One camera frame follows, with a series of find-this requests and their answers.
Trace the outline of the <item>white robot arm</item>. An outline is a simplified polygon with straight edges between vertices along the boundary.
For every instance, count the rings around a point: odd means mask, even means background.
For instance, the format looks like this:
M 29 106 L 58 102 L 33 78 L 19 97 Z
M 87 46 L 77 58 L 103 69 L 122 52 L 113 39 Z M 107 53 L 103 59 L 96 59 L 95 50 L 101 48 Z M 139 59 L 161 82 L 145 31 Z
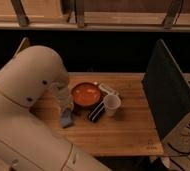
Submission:
M 31 46 L 0 70 L 0 158 L 16 171 L 111 171 L 30 113 L 52 83 L 68 88 L 60 56 Z

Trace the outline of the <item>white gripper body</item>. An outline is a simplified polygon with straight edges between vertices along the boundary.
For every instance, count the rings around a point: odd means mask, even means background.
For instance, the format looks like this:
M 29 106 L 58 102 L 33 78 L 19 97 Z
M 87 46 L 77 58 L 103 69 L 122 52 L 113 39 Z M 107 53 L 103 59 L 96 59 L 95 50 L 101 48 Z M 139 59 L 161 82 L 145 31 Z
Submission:
M 55 84 L 55 95 L 62 110 L 74 108 L 73 98 L 67 85 Z

